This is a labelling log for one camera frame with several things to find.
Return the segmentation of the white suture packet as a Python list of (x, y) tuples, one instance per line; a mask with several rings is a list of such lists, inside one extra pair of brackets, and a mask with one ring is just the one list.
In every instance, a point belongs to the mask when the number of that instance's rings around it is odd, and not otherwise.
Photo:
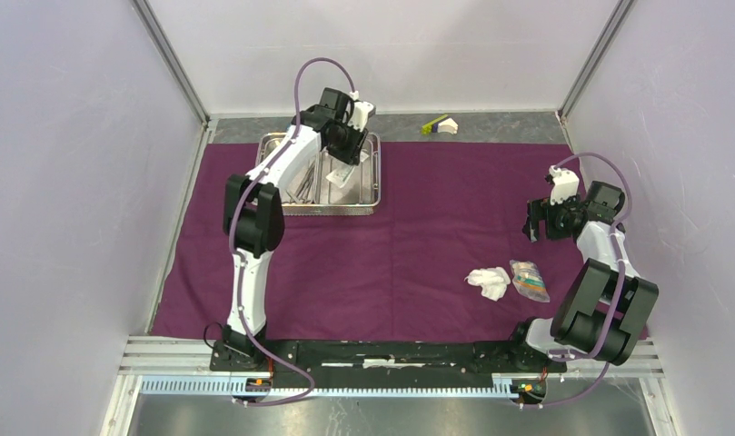
[(325, 180), (339, 189), (342, 189), (352, 178), (352, 176), (360, 170), (361, 165), (370, 157), (365, 151), (360, 151), (359, 163), (350, 165), (343, 163), (332, 156), (329, 156), (329, 164), (331, 170), (325, 175)]

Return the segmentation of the steel surgical tray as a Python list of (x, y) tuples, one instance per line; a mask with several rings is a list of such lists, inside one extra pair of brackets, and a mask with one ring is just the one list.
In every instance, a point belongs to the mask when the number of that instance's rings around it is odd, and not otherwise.
[[(362, 151), (370, 157), (361, 165), (349, 182), (339, 189), (325, 180), (331, 170), (328, 157), (322, 147), (321, 136), (309, 127), (302, 127), (293, 136), (292, 126), (286, 133), (266, 134), (258, 146), (256, 166), (248, 172), (255, 179), (268, 165), (270, 172), (262, 177), (264, 183), (278, 186), (286, 216), (364, 216), (374, 212), (381, 200), (381, 150), (378, 135), (369, 133)], [(287, 203), (286, 190), (295, 176), (309, 163), (318, 164), (314, 186), (314, 202), (310, 204)]]

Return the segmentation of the clear bag of supplies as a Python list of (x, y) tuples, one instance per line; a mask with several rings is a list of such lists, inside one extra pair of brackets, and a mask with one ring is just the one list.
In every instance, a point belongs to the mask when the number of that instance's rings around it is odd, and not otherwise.
[(535, 263), (510, 261), (512, 284), (517, 293), (531, 301), (548, 303), (551, 297)]

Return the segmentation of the white gauze wad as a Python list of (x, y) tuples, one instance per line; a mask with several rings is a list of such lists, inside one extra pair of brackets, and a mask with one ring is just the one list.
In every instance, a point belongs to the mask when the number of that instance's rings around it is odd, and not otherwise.
[(499, 301), (506, 293), (511, 279), (502, 267), (475, 269), (464, 278), (467, 284), (481, 288), (481, 296)]

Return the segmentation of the purple cloth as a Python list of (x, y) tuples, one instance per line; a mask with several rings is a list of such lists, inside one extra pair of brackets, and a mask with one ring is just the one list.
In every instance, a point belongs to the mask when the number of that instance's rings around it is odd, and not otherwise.
[[(532, 243), (529, 200), (564, 144), (384, 143), (382, 198), (366, 216), (292, 216), (269, 269), (270, 339), (477, 342), (552, 317), (583, 260), (570, 239)], [(551, 299), (498, 301), (473, 270), (536, 263)]]

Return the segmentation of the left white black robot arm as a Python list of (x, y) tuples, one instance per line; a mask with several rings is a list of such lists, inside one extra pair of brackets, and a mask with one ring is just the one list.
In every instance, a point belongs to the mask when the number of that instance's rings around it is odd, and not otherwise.
[(233, 295), (215, 349), (244, 369), (256, 370), (267, 358), (267, 346), (259, 337), (267, 321), (268, 271), (285, 232), (283, 191), (321, 153), (358, 165), (375, 112), (374, 104), (355, 91), (326, 88), (318, 104), (295, 115), (282, 142), (261, 162), (244, 175), (228, 178), (223, 226), (233, 259)]

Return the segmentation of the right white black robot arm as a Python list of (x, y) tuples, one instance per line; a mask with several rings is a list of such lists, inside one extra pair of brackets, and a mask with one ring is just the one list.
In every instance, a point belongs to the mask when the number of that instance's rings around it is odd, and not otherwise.
[(593, 359), (620, 366), (631, 356), (659, 296), (631, 265), (620, 223), (626, 193), (594, 181), (586, 194), (527, 204), (523, 233), (536, 242), (571, 238), (584, 264), (550, 319), (529, 318), (506, 347), (509, 364), (528, 371), (545, 353), (560, 362)]

